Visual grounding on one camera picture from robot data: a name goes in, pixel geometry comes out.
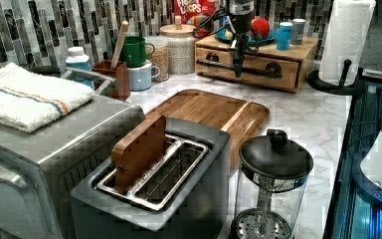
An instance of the folded towel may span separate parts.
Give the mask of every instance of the folded towel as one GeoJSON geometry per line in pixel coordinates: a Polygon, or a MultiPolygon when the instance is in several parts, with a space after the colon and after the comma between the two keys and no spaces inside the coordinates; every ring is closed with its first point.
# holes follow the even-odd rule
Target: folded towel
{"type": "Polygon", "coordinates": [[[83,84],[37,75],[9,63],[0,69],[0,123],[32,132],[85,104],[93,95],[83,84]]]}

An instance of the cereal box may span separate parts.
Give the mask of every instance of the cereal box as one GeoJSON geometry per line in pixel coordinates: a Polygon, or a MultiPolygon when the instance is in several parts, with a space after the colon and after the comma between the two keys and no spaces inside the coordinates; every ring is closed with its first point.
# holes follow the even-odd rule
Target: cereal box
{"type": "Polygon", "coordinates": [[[182,24],[198,26],[216,11],[215,0],[173,0],[175,16],[182,24]]]}

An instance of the tile backsplash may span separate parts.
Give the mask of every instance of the tile backsplash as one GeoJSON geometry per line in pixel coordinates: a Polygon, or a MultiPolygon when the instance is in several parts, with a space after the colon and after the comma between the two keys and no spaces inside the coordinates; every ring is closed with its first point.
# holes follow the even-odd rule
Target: tile backsplash
{"type": "MultiPolygon", "coordinates": [[[[322,52],[328,0],[255,0],[256,15],[275,28],[280,21],[306,20],[304,35],[317,37],[322,52]]],[[[65,66],[68,48],[82,46],[92,64],[111,57],[110,41],[123,19],[129,34],[156,35],[171,24],[171,0],[0,0],[0,67],[65,66]]]]}

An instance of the wooden drawer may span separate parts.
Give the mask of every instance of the wooden drawer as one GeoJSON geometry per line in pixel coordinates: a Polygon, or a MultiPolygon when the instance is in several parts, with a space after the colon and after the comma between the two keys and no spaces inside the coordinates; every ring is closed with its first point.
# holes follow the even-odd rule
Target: wooden drawer
{"type": "Polygon", "coordinates": [[[234,70],[214,65],[206,65],[201,61],[210,59],[216,62],[218,61],[223,65],[233,66],[232,57],[229,52],[197,48],[195,63],[195,71],[197,74],[284,90],[292,91],[295,89],[296,76],[299,68],[298,62],[246,55],[243,68],[249,71],[246,72],[244,70],[241,77],[236,78],[234,70]],[[264,71],[268,64],[277,64],[280,68],[281,76],[266,76],[264,71]]]}
{"type": "Polygon", "coordinates": [[[296,93],[312,71],[316,46],[315,38],[303,38],[301,45],[291,45],[287,51],[279,51],[276,44],[265,45],[259,48],[259,52],[245,56],[243,73],[236,78],[229,45],[210,36],[195,44],[195,72],[221,80],[296,93]],[[266,75],[266,66],[271,64],[281,69],[280,75],[266,75]]]}

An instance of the stainless steel toaster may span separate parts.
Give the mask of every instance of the stainless steel toaster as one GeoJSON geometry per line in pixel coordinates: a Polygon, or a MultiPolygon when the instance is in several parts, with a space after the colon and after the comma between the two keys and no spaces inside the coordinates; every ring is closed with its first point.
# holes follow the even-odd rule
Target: stainless steel toaster
{"type": "Polygon", "coordinates": [[[218,237],[228,207],[229,134],[167,119],[165,135],[171,145],[127,192],[113,188],[110,158],[72,190],[79,239],[218,237]]]}

